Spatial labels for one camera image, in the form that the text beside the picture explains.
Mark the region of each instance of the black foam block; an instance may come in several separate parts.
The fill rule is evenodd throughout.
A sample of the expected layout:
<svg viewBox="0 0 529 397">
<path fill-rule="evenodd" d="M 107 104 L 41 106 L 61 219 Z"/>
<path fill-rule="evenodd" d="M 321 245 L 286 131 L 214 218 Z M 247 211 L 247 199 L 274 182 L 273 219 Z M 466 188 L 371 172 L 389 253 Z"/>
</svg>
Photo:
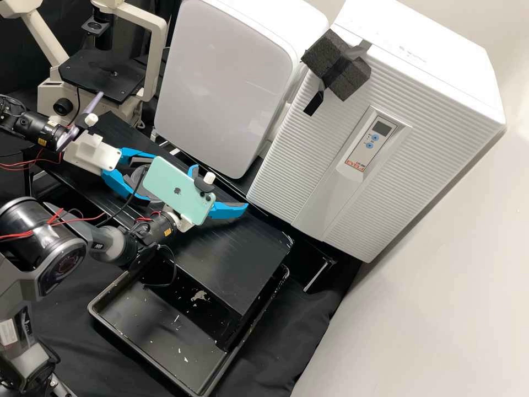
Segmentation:
<svg viewBox="0 0 529 397">
<path fill-rule="evenodd" d="M 337 97 L 345 101 L 371 77 L 371 67 L 358 57 L 329 85 Z"/>
<path fill-rule="evenodd" d="M 301 61 L 319 78 L 349 50 L 349 45 L 331 29 L 326 31 L 310 48 L 305 51 Z"/>
<path fill-rule="evenodd" d="M 351 47 L 331 29 L 325 32 L 301 60 L 345 101 L 371 76 L 371 67 L 360 57 L 350 58 Z"/>
</svg>

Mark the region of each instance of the red label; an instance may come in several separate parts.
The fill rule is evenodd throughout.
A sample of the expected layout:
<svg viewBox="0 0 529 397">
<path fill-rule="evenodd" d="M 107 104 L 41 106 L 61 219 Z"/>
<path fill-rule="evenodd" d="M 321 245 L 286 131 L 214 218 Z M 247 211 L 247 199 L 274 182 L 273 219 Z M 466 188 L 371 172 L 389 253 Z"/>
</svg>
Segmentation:
<svg viewBox="0 0 529 397">
<path fill-rule="evenodd" d="M 362 172 L 365 170 L 365 167 L 363 167 L 359 162 L 353 163 L 351 160 L 347 159 L 346 164 Z"/>
</svg>

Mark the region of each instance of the control panel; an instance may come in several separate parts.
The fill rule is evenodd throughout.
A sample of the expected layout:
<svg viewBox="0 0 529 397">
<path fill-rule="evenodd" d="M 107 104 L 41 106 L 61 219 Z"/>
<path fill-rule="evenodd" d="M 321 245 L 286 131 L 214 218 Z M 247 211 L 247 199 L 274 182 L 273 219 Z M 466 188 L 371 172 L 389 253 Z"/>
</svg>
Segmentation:
<svg viewBox="0 0 529 397">
<path fill-rule="evenodd" d="M 373 157 L 376 156 L 396 129 L 397 125 L 395 123 L 377 116 L 364 133 L 360 142 L 347 157 L 346 164 L 360 172 L 364 172 Z"/>
</svg>

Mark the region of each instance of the display screen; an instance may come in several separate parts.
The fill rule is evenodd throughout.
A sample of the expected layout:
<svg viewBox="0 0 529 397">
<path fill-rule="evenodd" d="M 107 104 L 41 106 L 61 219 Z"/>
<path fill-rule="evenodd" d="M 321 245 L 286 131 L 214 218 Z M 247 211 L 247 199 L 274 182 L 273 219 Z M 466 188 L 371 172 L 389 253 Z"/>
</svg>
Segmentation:
<svg viewBox="0 0 529 397">
<path fill-rule="evenodd" d="M 378 132 L 380 135 L 386 136 L 390 133 L 391 127 L 381 121 L 377 121 L 373 126 L 373 131 Z"/>
</svg>

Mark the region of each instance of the ribbed white panel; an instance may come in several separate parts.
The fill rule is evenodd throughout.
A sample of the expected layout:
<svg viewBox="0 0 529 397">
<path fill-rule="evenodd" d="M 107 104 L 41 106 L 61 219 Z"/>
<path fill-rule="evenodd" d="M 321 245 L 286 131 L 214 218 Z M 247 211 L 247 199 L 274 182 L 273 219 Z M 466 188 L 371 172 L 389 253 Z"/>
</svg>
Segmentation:
<svg viewBox="0 0 529 397">
<path fill-rule="evenodd" d="M 324 241 L 371 261 L 483 148 L 503 125 L 388 70 L 375 59 L 370 80 L 347 101 L 329 90 L 313 117 L 303 109 L 317 91 L 309 72 L 280 127 L 248 199 L 292 222 L 368 106 L 412 127 L 370 173 L 325 230 Z"/>
<path fill-rule="evenodd" d="M 303 109 L 318 84 L 309 71 L 247 194 L 250 202 L 288 222 L 301 210 L 366 109 L 362 104 L 338 106 L 340 99 L 327 90 L 318 111 L 307 116 Z"/>
</svg>

